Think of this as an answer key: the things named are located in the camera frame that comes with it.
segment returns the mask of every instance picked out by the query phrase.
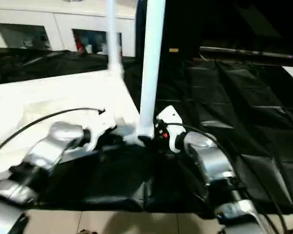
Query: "black plastic sheet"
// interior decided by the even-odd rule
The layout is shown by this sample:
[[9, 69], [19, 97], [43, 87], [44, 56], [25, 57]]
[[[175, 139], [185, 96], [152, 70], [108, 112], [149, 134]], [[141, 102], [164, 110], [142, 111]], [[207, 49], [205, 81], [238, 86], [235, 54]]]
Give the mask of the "black plastic sheet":
[[[28, 63], [0, 54], [0, 83], [106, 68], [107, 58], [63, 52]], [[123, 59], [125, 82], [140, 106], [142, 66]], [[284, 213], [293, 213], [293, 78], [282, 68], [221, 62], [161, 67], [156, 113], [173, 105], [184, 123], [217, 137], [250, 194], [265, 211], [274, 206], [244, 157]], [[198, 199], [195, 168], [187, 156], [131, 146], [59, 165], [52, 184], [34, 205], [41, 209], [197, 213], [212, 217]]]

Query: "white metal post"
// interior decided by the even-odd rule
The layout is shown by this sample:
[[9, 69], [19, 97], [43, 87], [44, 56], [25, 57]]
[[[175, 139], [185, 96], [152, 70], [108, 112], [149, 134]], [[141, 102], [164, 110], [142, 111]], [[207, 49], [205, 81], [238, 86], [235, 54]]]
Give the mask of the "white metal post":
[[148, 0], [138, 136], [154, 137], [154, 107], [166, 0]]
[[107, 11], [107, 49], [108, 49], [108, 69], [111, 71], [122, 71], [120, 63], [120, 50], [118, 42], [118, 32], [116, 31], [115, 0], [106, 0]]

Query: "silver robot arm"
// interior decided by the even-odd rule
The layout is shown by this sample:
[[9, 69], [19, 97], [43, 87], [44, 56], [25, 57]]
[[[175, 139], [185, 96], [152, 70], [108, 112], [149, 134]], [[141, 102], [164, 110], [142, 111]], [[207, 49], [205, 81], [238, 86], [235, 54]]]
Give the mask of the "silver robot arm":
[[225, 153], [212, 140], [197, 132], [183, 137], [183, 149], [199, 161], [210, 202], [224, 234], [269, 234], [251, 200], [236, 186], [239, 182]]
[[8, 179], [0, 182], [0, 234], [21, 234], [28, 222], [22, 205], [37, 200], [46, 189], [55, 166], [69, 150], [85, 153], [90, 144], [115, 123], [97, 128], [97, 132], [66, 122], [54, 123], [48, 135], [36, 143], [21, 164], [11, 167]]
[[157, 116], [155, 133], [160, 139], [166, 139], [171, 151], [186, 153], [198, 167], [215, 217], [220, 224], [225, 225], [220, 233], [271, 233], [259, 217], [253, 202], [237, 186], [241, 182], [225, 152], [216, 145], [214, 136], [187, 133], [182, 119], [172, 106], [166, 107]]

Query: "wire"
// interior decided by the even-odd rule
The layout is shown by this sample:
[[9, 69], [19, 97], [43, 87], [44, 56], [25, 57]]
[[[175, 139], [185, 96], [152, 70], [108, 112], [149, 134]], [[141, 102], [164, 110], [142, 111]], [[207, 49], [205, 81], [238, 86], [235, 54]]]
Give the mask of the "wire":
[[10, 142], [12, 139], [14, 139], [17, 135], [21, 134], [22, 132], [24, 132], [26, 129], [30, 128], [31, 126], [42, 122], [48, 118], [54, 117], [54, 116], [58, 116], [67, 112], [72, 112], [72, 111], [84, 111], [84, 110], [90, 110], [90, 111], [98, 111], [103, 112], [102, 110], [96, 109], [96, 108], [87, 108], [87, 107], [83, 107], [83, 108], [74, 108], [74, 109], [67, 109], [67, 110], [63, 110], [63, 111], [58, 111], [52, 114], [49, 114], [47, 116], [41, 117], [27, 125], [25, 125], [24, 127], [22, 127], [21, 129], [17, 130], [15, 133], [13, 133], [11, 136], [9, 136], [3, 143], [1, 143], [0, 145], [0, 149], [2, 149], [8, 142]]
[[[226, 153], [226, 150], [225, 148], [215, 139], [213, 139], [212, 137], [210, 137], [209, 134], [203, 132], [202, 130], [200, 129], [197, 129], [195, 127], [192, 127], [192, 126], [189, 126], [189, 125], [186, 125], [186, 124], [182, 124], [182, 123], [167, 123], [167, 125], [177, 125], [177, 126], [182, 126], [182, 127], [185, 127], [185, 128], [188, 128], [188, 129], [191, 129], [195, 132], [198, 132], [206, 137], [208, 137], [209, 139], [211, 139], [219, 149], [221, 149], [225, 154]], [[258, 180], [260, 186], [263, 188], [263, 190], [265, 191], [265, 193], [267, 194], [267, 197], [271, 200], [271, 202], [274, 204], [275, 208], [276, 208], [276, 212], [277, 212], [277, 215], [279, 216], [279, 219], [280, 219], [280, 223], [281, 223], [281, 226], [282, 226], [282, 229], [283, 229], [283, 233], [284, 234], [289, 234], [289, 231], [288, 231], [288, 228], [287, 228], [287, 225], [285, 223], [285, 220], [283, 218], [283, 215], [282, 215], [282, 212], [281, 212], [281, 209], [279, 207], [279, 205], [277, 204], [276, 200], [274, 199], [274, 197], [271, 195], [271, 193], [268, 191], [268, 189], [266, 188], [266, 186], [262, 183], [261, 179], [259, 178], [258, 174], [255, 172], [255, 170], [253, 169], [253, 167], [249, 164], [249, 162], [243, 158], [241, 155], [238, 154], [238, 156], [241, 158], [241, 160], [247, 165], [247, 167], [249, 168], [249, 170], [253, 173], [253, 175], [256, 177], [256, 179]]]

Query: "black fabric backdrop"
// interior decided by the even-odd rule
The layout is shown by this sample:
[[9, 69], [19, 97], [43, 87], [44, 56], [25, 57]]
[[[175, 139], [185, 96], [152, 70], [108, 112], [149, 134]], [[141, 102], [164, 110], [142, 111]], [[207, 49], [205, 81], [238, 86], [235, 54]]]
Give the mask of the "black fabric backdrop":
[[[0, 50], [0, 83], [102, 70], [107, 58], [77, 53]], [[139, 109], [141, 63], [123, 60], [125, 82]], [[284, 213], [293, 213], [293, 78], [282, 68], [221, 62], [161, 67], [156, 113], [173, 105], [184, 123], [212, 133], [250, 194], [274, 213], [244, 157]], [[195, 184], [202, 184], [185, 155], [138, 146], [59, 165], [40, 201], [31, 207], [197, 213], [212, 217]]]

